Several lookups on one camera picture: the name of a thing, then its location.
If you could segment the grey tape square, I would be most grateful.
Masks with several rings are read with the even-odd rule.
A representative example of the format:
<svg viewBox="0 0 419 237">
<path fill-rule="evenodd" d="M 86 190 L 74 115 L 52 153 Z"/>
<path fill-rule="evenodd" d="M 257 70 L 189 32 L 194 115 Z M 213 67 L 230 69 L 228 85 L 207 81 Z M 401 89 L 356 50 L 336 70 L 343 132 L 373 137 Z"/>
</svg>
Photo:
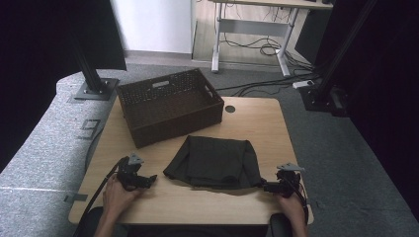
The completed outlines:
<svg viewBox="0 0 419 237">
<path fill-rule="evenodd" d="M 93 140 L 99 131 L 101 121 L 99 119 L 85 119 L 80 128 L 78 139 Z"/>
</svg>

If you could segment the white-legged desk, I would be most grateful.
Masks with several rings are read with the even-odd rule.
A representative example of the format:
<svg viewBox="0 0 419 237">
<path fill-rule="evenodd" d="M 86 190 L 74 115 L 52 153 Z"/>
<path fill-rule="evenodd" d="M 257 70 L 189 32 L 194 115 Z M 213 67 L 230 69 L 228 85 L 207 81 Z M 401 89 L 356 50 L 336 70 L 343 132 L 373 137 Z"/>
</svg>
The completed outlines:
<svg viewBox="0 0 419 237">
<path fill-rule="evenodd" d="M 215 4 L 215 40 L 212 49 L 211 71 L 219 71 L 220 34 L 242 34 L 252 36 L 271 36 L 284 39 L 281 47 L 276 51 L 276 57 L 281 71 L 285 77 L 289 77 L 290 71 L 287 66 L 285 52 L 287 50 L 296 17 L 300 9 L 308 10 L 331 10 L 333 4 L 329 0 L 210 0 Z M 286 23 L 258 22 L 247 20 L 234 20 L 222 17 L 222 10 L 227 4 L 245 6 L 267 6 L 289 8 L 291 16 Z"/>
</svg>

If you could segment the white panel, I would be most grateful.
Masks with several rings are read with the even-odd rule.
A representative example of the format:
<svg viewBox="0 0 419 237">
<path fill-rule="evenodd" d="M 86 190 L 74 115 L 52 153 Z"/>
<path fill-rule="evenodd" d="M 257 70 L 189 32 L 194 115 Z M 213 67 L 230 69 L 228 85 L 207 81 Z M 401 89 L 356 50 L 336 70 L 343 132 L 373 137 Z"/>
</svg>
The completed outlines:
<svg viewBox="0 0 419 237">
<path fill-rule="evenodd" d="M 128 51 L 192 54 L 196 0 L 111 0 Z"/>
</svg>

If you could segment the dark cloth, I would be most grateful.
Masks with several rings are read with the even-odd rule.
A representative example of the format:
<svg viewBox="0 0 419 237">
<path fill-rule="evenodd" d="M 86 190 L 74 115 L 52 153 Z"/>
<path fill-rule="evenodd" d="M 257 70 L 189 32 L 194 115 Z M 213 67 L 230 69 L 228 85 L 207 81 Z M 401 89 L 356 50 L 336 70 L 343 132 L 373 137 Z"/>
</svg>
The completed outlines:
<svg viewBox="0 0 419 237">
<path fill-rule="evenodd" d="M 261 187 L 257 154 L 248 140 L 189 135 L 163 171 L 193 187 L 241 190 Z"/>
</svg>

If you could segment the black curtain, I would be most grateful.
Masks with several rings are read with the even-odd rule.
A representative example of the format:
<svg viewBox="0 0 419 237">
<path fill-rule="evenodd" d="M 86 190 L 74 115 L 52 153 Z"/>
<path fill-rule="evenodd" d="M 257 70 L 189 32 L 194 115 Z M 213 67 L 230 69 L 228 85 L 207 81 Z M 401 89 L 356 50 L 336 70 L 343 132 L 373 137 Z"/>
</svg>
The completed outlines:
<svg viewBox="0 0 419 237">
<path fill-rule="evenodd" d="M 419 0 L 377 0 L 359 37 L 346 112 L 419 221 Z"/>
<path fill-rule="evenodd" d="M 0 172 L 38 124 L 58 80 L 95 69 L 125 70 L 111 0 L 0 0 Z"/>
</svg>

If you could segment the person's left hand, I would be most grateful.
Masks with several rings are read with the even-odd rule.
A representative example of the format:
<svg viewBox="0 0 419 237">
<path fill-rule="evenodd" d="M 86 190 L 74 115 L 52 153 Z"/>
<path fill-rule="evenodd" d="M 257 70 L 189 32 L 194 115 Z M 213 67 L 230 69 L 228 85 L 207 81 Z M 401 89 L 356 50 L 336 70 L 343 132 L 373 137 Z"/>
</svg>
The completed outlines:
<svg viewBox="0 0 419 237">
<path fill-rule="evenodd" d="M 118 177 L 112 175 L 106 184 L 106 189 L 103 194 L 105 218 L 116 221 L 142 193 L 142 189 L 127 191 Z"/>
</svg>

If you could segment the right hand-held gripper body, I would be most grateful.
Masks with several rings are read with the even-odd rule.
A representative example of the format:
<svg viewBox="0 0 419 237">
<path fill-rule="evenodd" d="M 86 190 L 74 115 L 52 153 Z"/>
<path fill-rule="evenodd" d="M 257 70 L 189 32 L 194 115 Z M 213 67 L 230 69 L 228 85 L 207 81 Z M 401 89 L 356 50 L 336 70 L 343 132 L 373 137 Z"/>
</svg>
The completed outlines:
<svg viewBox="0 0 419 237">
<path fill-rule="evenodd" d="M 277 169 L 277 180 L 280 184 L 279 194 L 283 198 L 289 198 L 292 194 L 297 194 L 299 198 L 302 198 L 299 188 L 301 180 L 300 173 L 304 171 L 304 168 L 293 163 L 287 163 L 279 165 Z"/>
</svg>

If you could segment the brown woven basket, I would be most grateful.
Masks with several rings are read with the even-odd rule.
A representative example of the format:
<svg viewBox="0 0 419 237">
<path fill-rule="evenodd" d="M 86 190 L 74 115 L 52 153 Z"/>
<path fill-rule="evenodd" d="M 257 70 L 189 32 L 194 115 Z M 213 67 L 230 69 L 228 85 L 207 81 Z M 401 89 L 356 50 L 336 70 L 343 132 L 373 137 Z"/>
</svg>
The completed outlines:
<svg viewBox="0 0 419 237">
<path fill-rule="evenodd" d="M 117 93 L 137 148 L 222 121 L 224 100 L 200 69 L 120 85 Z"/>
</svg>

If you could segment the black metal stand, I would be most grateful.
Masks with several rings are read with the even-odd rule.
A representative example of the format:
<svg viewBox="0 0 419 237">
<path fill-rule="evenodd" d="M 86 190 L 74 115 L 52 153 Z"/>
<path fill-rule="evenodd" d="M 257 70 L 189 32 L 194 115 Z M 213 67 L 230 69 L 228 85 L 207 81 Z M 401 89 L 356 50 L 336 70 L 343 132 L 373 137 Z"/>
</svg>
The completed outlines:
<svg viewBox="0 0 419 237">
<path fill-rule="evenodd" d="M 109 101 L 119 80 L 116 78 L 101 78 L 97 72 L 93 57 L 85 50 L 78 36 L 69 33 L 69 39 L 77 65 L 84 76 L 84 83 L 75 94 L 75 100 Z"/>
<path fill-rule="evenodd" d="M 342 73 L 349 65 L 351 47 L 377 0 L 325 0 L 331 11 L 311 10 L 304 22 L 296 49 L 313 64 L 321 82 L 299 89 L 308 111 L 347 115 Z"/>
</svg>

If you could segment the grey tape strip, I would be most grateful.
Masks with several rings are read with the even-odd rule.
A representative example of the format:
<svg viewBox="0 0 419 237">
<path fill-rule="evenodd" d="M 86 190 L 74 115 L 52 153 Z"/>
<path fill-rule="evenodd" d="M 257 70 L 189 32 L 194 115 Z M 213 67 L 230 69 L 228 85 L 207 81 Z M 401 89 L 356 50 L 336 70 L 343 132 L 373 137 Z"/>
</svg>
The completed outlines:
<svg viewBox="0 0 419 237">
<path fill-rule="evenodd" d="M 73 195 L 66 196 L 64 198 L 64 201 L 68 203 L 74 203 L 75 201 L 85 201 L 87 197 L 88 197 L 87 195 L 73 194 Z"/>
</svg>

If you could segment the person's right hand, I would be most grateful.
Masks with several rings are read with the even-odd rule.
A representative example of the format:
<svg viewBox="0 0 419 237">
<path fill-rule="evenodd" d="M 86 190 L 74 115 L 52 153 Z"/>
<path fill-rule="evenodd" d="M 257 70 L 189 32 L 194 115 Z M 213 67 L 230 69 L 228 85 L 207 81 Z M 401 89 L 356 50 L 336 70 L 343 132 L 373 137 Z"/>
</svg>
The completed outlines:
<svg viewBox="0 0 419 237">
<path fill-rule="evenodd" d="M 290 197 L 276 195 L 276 200 L 279 204 L 280 210 L 291 222 L 291 224 L 299 224 L 302 226 L 306 225 L 305 212 L 297 194 L 292 194 Z"/>
</svg>

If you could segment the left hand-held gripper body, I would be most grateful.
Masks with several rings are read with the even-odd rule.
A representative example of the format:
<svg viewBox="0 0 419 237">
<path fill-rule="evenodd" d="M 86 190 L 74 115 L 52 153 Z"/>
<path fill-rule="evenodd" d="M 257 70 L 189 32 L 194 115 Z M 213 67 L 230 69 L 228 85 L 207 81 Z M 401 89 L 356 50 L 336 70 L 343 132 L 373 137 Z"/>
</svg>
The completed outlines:
<svg viewBox="0 0 419 237">
<path fill-rule="evenodd" d="M 144 181 L 137 175 L 143 160 L 136 154 L 124 157 L 119 163 L 117 178 L 126 191 L 133 191 L 144 187 Z"/>
</svg>

